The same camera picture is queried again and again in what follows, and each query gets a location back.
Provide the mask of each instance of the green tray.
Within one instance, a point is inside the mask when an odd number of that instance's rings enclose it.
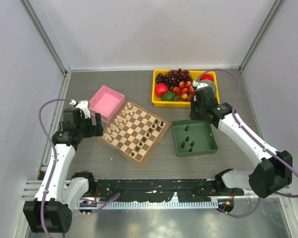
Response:
[[[178,157],[210,155],[218,150],[211,125],[205,120],[175,120],[172,122],[172,135],[175,154]],[[185,142],[184,148],[181,147],[183,141]],[[194,141],[194,146],[192,152],[189,152],[192,141]]]

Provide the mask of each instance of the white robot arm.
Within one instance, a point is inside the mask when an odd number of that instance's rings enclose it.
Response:
[[[278,160],[278,155],[292,167],[293,159],[287,151],[268,145],[252,131],[228,103],[218,104],[212,88],[203,82],[194,82],[195,97],[190,100],[190,118],[204,119],[228,135],[250,159],[255,170],[225,170],[216,175],[218,190],[243,188],[253,190],[259,197],[266,198],[292,182],[292,172]]]
[[[80,198],[89,196],[96,190],[94,177],[89,172],[76,173],[69,186],[64,186],[71,161],[82,138],[103,135],[100,114],[95,114],[96,125],[92,125],[88,101],[77,104],[72,100],[70,104],[74,107],[64,110],[62,128],[52,136],[57,153],[56,163],[51,149],[42,185],[34,200],[26,201],[23,206],[23,213],[34,233],[44,231],[40,216],[43,202],[44,225],[47,230],[51,233],[66,233],[71,227],[72,211],[77,208]],[[44,198],[46,184],[49,184],[49,188]]]

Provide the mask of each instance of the pink box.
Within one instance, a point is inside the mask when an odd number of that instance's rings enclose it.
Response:
[[[101,119],[108,123],[125,104],[125,95],[102,86],[89,101],[89,110],[94,116],[100,113]]]

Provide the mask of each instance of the wooden chessboard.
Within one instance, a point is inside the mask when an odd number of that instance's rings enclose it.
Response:
[[[170,122],[128,101],[98,140],[142,167],[170,127]]]

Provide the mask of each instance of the white panel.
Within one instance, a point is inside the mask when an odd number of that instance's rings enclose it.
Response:
[[[282,5],[244,73],[265,140],[288,150],[298,171],[298,0]]]
[[[72,69],[107,69],[240,66],[274,1],[39,2]]]
[[[38,110],[57,96],[61,80],[20,1],[0,0],[0,238],[16,229],[26,180],[36,177],[46,141]],[[52,108],[43,112],[46,124]]]

